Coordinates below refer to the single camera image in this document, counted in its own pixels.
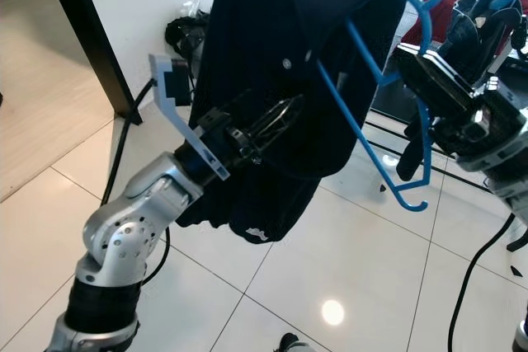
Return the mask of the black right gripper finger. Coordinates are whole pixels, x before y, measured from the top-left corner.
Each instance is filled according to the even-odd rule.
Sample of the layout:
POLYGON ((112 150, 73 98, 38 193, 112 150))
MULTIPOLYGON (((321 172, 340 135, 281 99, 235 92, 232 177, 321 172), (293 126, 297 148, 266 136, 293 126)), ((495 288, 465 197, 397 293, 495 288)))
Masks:
POLYGON ((434 117, 456 117, 467 110, 467 83, 444 59, 400 59, 404 84, 434 117))
POLYGON ((414 93, 471 93, 473 88, 436 51, 400 43, 392 53, 403 83, 414 93))

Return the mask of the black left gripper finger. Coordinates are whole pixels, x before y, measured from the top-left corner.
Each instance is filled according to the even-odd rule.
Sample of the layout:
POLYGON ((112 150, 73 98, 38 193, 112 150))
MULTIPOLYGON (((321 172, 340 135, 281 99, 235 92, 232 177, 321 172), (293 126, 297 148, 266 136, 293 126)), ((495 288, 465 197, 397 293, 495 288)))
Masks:
POLYGON ((244 143, 240 144, 240 155, 242 157, 259 157, 264 149, 267 149, 293 124, 293 121, 263 121, 242 130, 244 143))
POLYGON ((250 125, 250 129, 287 129, 300 115, 303 103, 303 95, 280 99, 277 103, 271 105, 267 111, 264 111, 250 125))

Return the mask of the navy garment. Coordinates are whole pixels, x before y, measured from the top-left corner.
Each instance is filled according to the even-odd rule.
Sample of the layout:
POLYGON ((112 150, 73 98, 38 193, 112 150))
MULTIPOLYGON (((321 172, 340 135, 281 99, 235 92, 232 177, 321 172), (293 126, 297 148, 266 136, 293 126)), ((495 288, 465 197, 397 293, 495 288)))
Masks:
POLYGON ((344 27, 352 19, 381 67, 403 16, 403 0, 214 0, 190 124, 215 107, 238 124, 297 92, 303 107, 266 149, 280 166, 252 165, 216 184, 181 227, 227 225, 245 242, 279 242, 298 222, 320 181, 346 166, 359 141, 314 62, 338 81, 355 120, 365 123, 378 84, 344 27))

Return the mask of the black robot foot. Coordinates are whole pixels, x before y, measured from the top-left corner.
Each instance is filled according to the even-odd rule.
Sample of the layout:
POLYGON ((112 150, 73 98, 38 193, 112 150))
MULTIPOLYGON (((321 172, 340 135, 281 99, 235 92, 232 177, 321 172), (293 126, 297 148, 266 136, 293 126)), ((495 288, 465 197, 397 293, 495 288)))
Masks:
POLYGON ((274 352, 316 352, 316 350, 295 334, 286 333, 280 338, 280 344, 274 352))

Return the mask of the black door frame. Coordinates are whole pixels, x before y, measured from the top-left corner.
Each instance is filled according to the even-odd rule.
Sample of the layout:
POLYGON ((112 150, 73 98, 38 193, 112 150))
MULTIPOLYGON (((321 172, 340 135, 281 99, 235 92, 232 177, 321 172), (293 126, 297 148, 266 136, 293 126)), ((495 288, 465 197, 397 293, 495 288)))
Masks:
POLYGON ((120 63, 93 0, 58 0, 84 54, 102 85, 114 114, 133 124, 142 122, 120 63))

